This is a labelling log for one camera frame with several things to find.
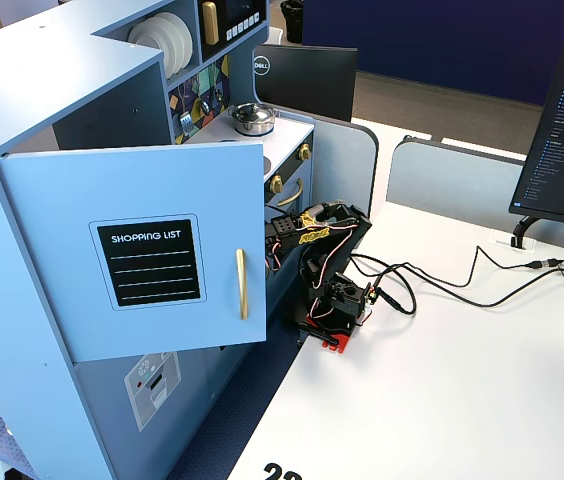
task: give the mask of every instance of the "cabinet door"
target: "cabinet door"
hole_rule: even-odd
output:
[[[0,159],[73,361],[265,339],[262,156],[236,143]]]

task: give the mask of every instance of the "dell logo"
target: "dell logo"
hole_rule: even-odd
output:
[[[269,62],[268,58],[260,55],[259,57],[255,57],[253,69],[256,75],[266,75],[269,73],[269,70],[271,70],[271,62]]]

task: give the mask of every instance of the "black chalkboard label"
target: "black chalkboard label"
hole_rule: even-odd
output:
[[[201,298],[190,219],[101,225],[97,233],[119,307]]]

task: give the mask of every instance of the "white plate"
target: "white plate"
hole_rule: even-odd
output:
[[[171,44],[173,45],[173,50],[175,52],[175,70],[173,70],[173,73],[171,75],[178,73],[184,66],[183,64],[185,53],[184,39],[182,38],[180,30],[168,19],[161,17],[160,14],[151,17],[150,20],[158,22],[167,31],[169,39],[171,40]]]
[[[186,26],[184,20],[173,13],[162,12],[158,13],[156,17],[162,17],[171,22],[180,32],[182,40],[184,41],[184,62],[182,62],[182,68],[186,67],[191,61],[193,56],[193,38],[191,37],[191,32],[189,27]]]
[[[167,78],[173,75],[175,70],[175,48],[165,28],[160,22],[155,22],[149,18],[139,23],[129,34],[128,41],[136,45],[153,46],[152,43],[158,45],[160,50],[164,52],[164,73]]]

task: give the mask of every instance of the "sticker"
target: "sticker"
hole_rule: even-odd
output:
[[[164,405],[181,379],[176,352],[145,355],[127,373],[124,384],[140,432]]]
[[[113,308],[206,300],[197,232],[192,215],[92,223]]]
[[[300,475],[290,470],[284,473],[282,467],[273,462],[267,464],[267,466],[264,467],[264,471],[271,474],[266,478],[266,480],[280,480],[280,478],[284,478],[284,480],[302,480],[302,477]]]

